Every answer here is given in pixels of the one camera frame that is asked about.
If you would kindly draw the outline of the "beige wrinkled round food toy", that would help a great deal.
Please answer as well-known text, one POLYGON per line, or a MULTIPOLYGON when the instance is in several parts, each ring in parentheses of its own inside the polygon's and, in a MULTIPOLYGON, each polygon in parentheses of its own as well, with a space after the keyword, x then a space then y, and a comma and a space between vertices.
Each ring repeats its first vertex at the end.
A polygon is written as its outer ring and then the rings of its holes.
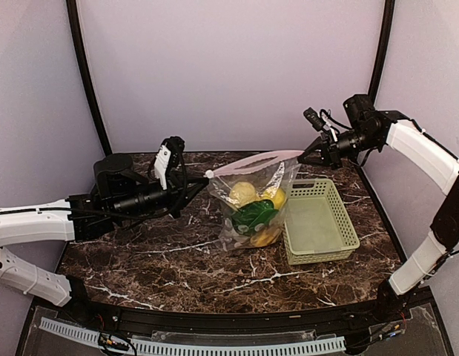
POLYGON ((256 188, 250 182, 237 182, 231 189, 229 198, 235 205, 244 206, 257 200, 256 188))

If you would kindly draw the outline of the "yellow lemon toy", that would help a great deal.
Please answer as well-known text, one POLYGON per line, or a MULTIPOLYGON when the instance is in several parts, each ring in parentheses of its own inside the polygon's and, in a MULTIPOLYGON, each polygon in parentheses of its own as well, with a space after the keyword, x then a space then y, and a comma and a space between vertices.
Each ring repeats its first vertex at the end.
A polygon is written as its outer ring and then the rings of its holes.
POLYGON ((285 191, 282 188, 267 188, 262 194, 262 199, 272 201, 274 209, 280 210, 285 203, 285 191))

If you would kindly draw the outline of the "clear dotted zip top bag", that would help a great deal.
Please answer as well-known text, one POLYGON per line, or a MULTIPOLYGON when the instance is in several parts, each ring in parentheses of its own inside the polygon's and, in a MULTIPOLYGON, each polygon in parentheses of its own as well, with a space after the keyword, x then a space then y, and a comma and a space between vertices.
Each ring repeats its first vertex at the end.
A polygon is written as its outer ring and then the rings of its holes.
POLYGON ((269 151, 205 172, 209 194, 221 203, 223 251, 262 248, 279 239, 301 154, 269 151))

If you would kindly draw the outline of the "bok choy toy green white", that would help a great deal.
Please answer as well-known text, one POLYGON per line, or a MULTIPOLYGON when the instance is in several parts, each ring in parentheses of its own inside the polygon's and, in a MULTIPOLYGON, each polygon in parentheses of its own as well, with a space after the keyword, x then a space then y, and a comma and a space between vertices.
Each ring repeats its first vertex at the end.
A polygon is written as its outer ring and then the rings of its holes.
POLYGON ((268 227, 278 213, 271 200, 251 202, 231 215, 232 227, 238 234, 252 237, 268 227))

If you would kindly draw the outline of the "pale green plastic basket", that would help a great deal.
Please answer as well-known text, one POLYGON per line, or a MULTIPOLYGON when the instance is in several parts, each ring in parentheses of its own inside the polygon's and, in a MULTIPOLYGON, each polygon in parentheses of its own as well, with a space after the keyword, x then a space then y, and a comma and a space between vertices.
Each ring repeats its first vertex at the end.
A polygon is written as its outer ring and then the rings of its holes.
POLYGON ((360 247, 330 179, 296 179, 285 204, 283 239, 291 266, 344 260, 360 247))

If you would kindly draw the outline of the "orange yellow pepper toy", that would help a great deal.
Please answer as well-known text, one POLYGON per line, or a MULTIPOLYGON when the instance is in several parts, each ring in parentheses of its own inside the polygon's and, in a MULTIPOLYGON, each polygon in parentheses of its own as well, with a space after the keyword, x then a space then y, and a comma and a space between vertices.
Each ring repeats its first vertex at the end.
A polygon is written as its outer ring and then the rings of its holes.
POLYGON ((260 248, 270 245, 277 241, 279 235, 281 233, 280 228, 266 228, 264 230, 259 231, 255 234, 251 240, 250 244, 253 247, 260 248))

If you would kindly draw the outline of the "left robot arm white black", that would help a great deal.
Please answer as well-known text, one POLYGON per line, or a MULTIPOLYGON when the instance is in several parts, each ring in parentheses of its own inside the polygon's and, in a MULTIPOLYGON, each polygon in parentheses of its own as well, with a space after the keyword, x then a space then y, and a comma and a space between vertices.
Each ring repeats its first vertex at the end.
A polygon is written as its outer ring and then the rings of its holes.
POLYGON ((157 166, 150 180, 133 169, 128 154, 111 154, 95 163, 95 185, 90 193, 44 205, 0 208, 0 283, 40 297, 68 312, 80 323, 96 318, 96 306, 87 300, 84 283, 54 274, 17 257, 9 245, 39 241, 85 242, 112 232, 125 222, 177 218, 208 184, 190 177, 181 154, 157 166))

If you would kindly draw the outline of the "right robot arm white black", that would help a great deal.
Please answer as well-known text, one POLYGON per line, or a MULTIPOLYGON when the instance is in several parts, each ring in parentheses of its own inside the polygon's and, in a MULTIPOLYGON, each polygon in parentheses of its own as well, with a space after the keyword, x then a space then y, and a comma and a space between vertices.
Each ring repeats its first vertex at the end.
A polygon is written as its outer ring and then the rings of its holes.
POLYGON ((457 254, 459 157, 427 134, 414 119, 399 111, 377 110, 366 94, 353 95, 343 107, 350 124, 342 133, 328 126, 331 117, 325 110, 304 110, 303 116, 320 135, 299 155, 299 163, 338 169, 343 158, 354 162, 361 152, 370 154, 389 147, 416 164, 445 196, 427 237, 377 289, 370 315, 385 322, 401 312, 427 277, 432 277, 448 258, 457 254))

